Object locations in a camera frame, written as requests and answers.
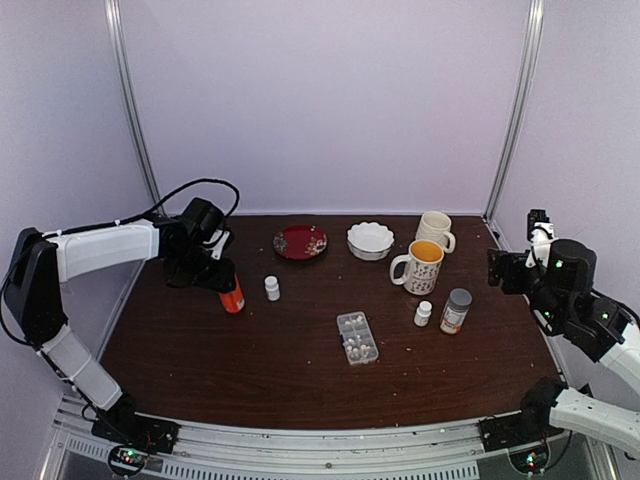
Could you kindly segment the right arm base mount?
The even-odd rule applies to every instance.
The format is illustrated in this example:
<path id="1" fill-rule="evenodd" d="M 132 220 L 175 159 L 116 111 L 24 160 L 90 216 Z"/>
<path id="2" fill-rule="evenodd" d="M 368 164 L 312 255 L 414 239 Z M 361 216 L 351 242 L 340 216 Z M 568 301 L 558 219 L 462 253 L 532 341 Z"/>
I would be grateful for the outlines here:
<path id="1" fill-rule="evenodd" d="M 521 475 L 532 478 L 543 475 L 563 457 L 570 438 L 555 455 L 551 440 L 564 434 L 525 412 L 505 416 L 490 415 L 478 422 L 480 438 L 486 453 L 505 450 L 511 467 Z"/>

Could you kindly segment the small white pill bottle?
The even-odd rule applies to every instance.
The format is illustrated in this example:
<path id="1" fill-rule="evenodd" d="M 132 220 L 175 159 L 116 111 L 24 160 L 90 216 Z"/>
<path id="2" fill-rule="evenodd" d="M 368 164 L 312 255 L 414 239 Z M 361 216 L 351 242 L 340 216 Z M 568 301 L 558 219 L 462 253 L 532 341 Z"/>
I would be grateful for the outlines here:
<path id="1" fill-rule="evenodd" d="M 278 301 L 280 299 L 280 285 L 279 280 L 274 275 L 269 275 L 264 279 L 264 288 L 267 295 L 267 299 L 271 302 Z"/>

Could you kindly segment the orange pill bottle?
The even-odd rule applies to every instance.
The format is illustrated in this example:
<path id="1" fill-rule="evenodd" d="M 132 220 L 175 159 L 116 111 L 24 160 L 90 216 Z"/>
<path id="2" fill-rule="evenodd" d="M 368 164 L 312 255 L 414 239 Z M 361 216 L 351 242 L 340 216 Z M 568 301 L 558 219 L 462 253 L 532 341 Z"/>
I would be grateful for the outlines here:
<path id="1" fill-rule="evenodd" d="M 229 292 L 219 293 L 219 299 L 229 314 L 238 314 L 244 309 L 245 298 L 237 276 L 234 276 L 233 288 Z"/>

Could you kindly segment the clear plastic pill organizer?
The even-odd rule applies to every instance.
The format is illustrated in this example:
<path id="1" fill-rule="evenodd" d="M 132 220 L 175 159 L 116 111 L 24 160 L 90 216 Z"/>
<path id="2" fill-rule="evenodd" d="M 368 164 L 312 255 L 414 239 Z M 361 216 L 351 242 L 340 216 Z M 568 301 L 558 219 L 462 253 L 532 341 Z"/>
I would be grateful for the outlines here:
<path id="1" fill-rule="evenodd" d="M 336 318 L 336 325 L 350 366 L 372 364 L 379 358 L 379 349 L 364 312 L 340 314 Z"/>

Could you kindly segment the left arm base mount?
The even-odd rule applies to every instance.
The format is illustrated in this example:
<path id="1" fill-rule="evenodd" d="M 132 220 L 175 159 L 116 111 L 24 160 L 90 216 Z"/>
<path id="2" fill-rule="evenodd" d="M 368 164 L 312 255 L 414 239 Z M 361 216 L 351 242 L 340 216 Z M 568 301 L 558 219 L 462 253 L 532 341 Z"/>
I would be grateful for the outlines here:
<path id="1" fill-rule="evenodd" d="M 93 436 L 113 443 L 107 453 L 107 466 L 122 477 L 141 473 L 156 454 L 171 454 L 178 433 L 175 422 L 137 414 L 122 422 L 99 415 L 91 428 Z"/>

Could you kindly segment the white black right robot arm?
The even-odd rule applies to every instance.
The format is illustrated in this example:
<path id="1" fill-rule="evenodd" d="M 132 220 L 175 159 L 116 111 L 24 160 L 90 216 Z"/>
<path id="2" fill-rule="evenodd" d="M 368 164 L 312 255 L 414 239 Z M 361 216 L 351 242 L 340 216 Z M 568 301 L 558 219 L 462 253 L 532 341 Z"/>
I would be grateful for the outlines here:
<path id="1" fill-rule="evenodd" d="M 532 317 L 549 337 L 561 336 L 592 362 L 639 388 L 639 318 L 620 302 L 594 292 L 597 256 L 584 244 L 556 239 L 526 253 L 492 248 L 488 282 L 526 297 Z M 549 426 L 571 430 L 639 455 L 639 413 L 599 401 L 552 378 L 539 380 L 513 419 L 519 440 L 535 440 Z"/>

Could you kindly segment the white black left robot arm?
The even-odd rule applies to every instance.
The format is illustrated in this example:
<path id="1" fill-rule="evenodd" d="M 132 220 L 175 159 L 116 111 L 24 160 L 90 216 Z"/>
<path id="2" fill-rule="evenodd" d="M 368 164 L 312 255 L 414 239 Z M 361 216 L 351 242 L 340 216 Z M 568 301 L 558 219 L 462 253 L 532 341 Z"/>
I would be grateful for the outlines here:
<path id="1" fill-rule="evenodd" d="M 210 201 L 194 198 L 174 216 L 151 207 L 111 222 L 49 233 L 30 227 L 18 235 L 1 282 L 1 298 L 21 331 L 11 340 L 44 357 L 123 444 L 143 436 L 143 421 L 131 397 L 71 329 L 60 286 L 120 264 L 161 259 L 171 280 L 230 296 L 239 281 L 224 255 L 233 240 L 229 216 Z"/>

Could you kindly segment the grey lid supplement bottle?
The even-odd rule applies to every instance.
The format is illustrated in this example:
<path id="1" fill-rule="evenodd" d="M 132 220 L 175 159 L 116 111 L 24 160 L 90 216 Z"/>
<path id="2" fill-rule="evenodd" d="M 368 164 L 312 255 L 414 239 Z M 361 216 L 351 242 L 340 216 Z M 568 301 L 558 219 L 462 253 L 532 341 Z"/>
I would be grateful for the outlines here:
<path id="1" fill-rule="evenodd" d="M 471 307 L 473 297 L 464 288 L 454 288 L 448 296 L 440 318 L 440 330 L 448 335 L 457 334 Z"/>

